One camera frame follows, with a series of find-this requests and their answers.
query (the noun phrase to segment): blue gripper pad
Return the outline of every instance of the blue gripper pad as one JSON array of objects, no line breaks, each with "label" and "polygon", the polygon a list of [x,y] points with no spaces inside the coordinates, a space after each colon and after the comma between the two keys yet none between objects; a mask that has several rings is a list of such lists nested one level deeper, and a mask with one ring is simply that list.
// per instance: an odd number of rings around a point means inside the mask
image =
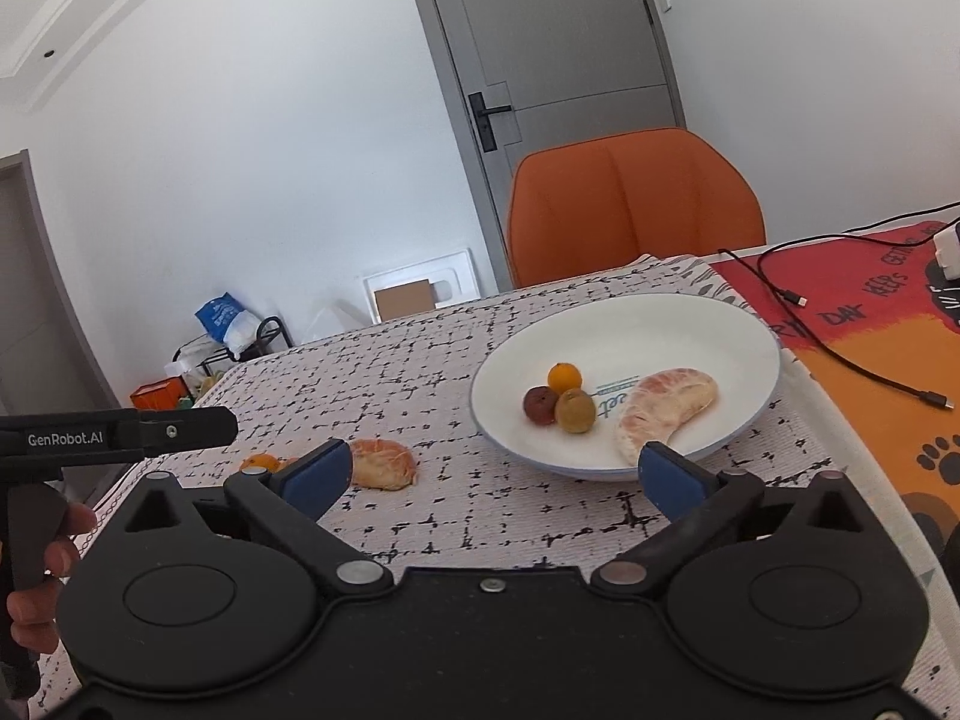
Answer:
[{"label": "blue gripper pad", "polygon": [[660,442],[647,442],[638,464],[643,493],[671,522],[688,514],[720,488],[716,476]]},{"label": "blue gripper pad", "polygon": [[350,485],[353,456],[350,447],[331,439],[275,473],[270,489],[301,514],[316,522]]}]

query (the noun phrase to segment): metal pin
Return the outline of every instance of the metal pin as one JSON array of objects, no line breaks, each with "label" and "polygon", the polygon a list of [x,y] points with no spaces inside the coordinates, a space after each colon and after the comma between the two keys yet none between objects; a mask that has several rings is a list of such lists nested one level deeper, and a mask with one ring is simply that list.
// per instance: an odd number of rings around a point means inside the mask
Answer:
[{"label": "metal pin", "polygon": [[610,584],[640,584],[647,578],[647,569],[638,562],[614,560],[600,569],[600,578]]},{"label": "metal pin", "polygon": [[484,592],[503,592],[507,589],[507,583],[496,577],[488,577],[480,581],[480,589]]},{"label": "metal pin", "polygon": [[347,584],[373,584],[383,576],[384,568],[372,560],[351,560],[337,567],[337,577]]}]

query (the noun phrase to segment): door handle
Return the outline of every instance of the door handle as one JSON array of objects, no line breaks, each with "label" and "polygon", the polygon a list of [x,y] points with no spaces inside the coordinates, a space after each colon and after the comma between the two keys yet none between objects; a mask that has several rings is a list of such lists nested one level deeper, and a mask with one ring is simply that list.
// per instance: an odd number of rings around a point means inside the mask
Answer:
[{"label": "door handle", "polygon": [[490,117],[497,113],[508,113],[514,107],[512,105],[497,105],[494,108],[487,108],[483,99],[483,92],[474,92],[467,96],[467,100],[473,112],[473,120],[477,124],[477,133],[480,135],[480,148],[483,148],[485,154],[496,151],[496,137],[493,137]]}]

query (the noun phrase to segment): white charger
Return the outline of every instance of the white charger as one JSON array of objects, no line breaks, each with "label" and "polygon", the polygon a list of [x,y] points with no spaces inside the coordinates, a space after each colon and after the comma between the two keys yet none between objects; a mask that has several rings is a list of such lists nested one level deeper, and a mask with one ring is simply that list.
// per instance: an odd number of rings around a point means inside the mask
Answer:
[{"label": "white charger", "polygon": [[937,250],[937,262],[944,271],[944,278],[953,281],[960,278],[960,231],[952,224],[933,236]]}]

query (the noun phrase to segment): brown fruit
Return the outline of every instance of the brown fruit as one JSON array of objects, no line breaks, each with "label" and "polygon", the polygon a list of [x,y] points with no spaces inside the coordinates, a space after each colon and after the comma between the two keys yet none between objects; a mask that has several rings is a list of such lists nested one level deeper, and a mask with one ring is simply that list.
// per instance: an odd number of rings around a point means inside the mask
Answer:
[{"label": "brown fruit", "polygon": [[568,433],[586,433],[597,420],[597,406],[582,389],[568,389],[557,401],[557,422]]},{"label": "brown fruit", "polygon": [[523,413],[531,422],[538,425],[552,425],[554,423],[554,409],[557,405],[557,394],[549,386],[535,386],[523,396]]}]

